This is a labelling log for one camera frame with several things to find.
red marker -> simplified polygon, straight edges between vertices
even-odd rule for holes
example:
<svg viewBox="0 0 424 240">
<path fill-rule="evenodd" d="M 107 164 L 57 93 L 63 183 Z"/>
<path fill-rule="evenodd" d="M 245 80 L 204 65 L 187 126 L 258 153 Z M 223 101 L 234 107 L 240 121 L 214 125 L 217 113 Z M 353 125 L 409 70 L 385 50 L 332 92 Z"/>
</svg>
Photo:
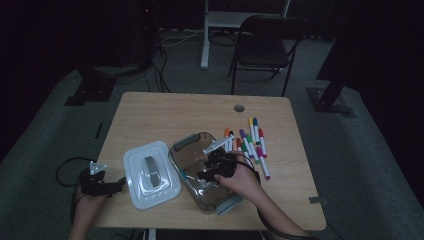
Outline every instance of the red marker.
<svg viewBox="0 0 424 240">
<path fill-rule="evenodd" d="M 266 155 L 264 133 L 262 132 L 262 128 L 259 128 L 258 131 L 259 131 L 259 139 L 261 141 L 262 152 L 263 152 L 264 158 L 266 158 L 268 155 Z"/>
<path fill-rule="evenodd" d="M 266 180 L 269 180 L 271 176 L 269 175 L 268 166 L 266 165 L 262 149 L 260 147 L 257 147 L 256 152 L 258 153 L 258 157 L 261 160 L 262 170 L 264 170 L 265 178 Z"/>
<path fill-rule="evenodd" d="M 240 138 L 236 139 L 236 144 L 237 144 L 237 151 L 242 152 Z"/>
</svg>

white container lid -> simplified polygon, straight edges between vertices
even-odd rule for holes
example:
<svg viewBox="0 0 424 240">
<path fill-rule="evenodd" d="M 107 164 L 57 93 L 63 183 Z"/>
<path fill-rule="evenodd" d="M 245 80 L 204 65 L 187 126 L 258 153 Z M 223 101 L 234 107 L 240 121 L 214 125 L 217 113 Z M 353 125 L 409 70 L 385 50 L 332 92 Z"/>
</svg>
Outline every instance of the white container lid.
<svg viewBox="0 0 424 240">
<path fill-rule="evenodd" d="M 128 189 L 136 208 L 151 208 L 180 193 L 181 182 L 169 161 L 168 146 L 164 142 L 130 149 L 123 160 Z"/>
</svg>

clear plastic container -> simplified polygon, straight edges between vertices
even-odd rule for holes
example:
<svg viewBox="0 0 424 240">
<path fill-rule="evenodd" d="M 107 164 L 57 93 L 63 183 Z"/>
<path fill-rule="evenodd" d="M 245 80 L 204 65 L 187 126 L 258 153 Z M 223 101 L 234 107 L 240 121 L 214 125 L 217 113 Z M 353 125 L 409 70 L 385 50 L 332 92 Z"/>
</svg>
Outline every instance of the clear plastic container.
<svg viewBox="0 0 424 240">
<path fill-rule="evenodd" d="M 206 132 L 192 134 L 176 142 L 169 151 L 169 159 L 197 205 L 205 213 L 222 214 L 242 201 L 235 192 L 215 181 L 199 179 L 196 172 L 206 171 L 207 149 L 215 138 Z"/>
</svg>

small round object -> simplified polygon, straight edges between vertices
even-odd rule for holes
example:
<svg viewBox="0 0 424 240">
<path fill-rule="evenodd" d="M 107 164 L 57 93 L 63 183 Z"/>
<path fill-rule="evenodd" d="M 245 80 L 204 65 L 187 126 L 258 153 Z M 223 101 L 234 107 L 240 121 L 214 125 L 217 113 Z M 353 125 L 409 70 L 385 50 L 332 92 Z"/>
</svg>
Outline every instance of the small round object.
<svg viewBox="0 0 424 240">
<path fill-rule="evenodd" d="M 241 105 L 241 104 L 236 104 L 236 105 L 234 105 L 234 110 L 236 111 L 236 112 L 244 112 L 244 106 L 243 105 Z"/>
</svg>

pink marker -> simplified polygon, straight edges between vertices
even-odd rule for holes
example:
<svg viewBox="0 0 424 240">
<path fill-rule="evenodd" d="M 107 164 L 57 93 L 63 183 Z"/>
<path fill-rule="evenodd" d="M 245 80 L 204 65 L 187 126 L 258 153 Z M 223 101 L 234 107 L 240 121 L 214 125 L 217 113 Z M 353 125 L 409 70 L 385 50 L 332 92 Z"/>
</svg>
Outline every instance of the pink marker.
<svg viewBox="0 0 424 240">
<path fill-rule="evenodd" d="M 266 158 L 268 155 L 266 155 L 266 147 L 265 147 L 265 140 L 264 140 L 264 133 L 262 132 L 262 129 L 259 128 L 259 139 L 261 141 L 261 147 L 262 147 L 262 152 L 264 154 L 264 158 Z"/>
<path fill-rule="evenodd" d="M 271 175 L 269 175 L 268 166 L 266 165 L 262 149 L 260 147 L 257 147 L 256 152 L 258 153 L 258 157 L 261 160 L 262 170 L 264 171 L 266 180 L 271 179 Z"/>
</svg>

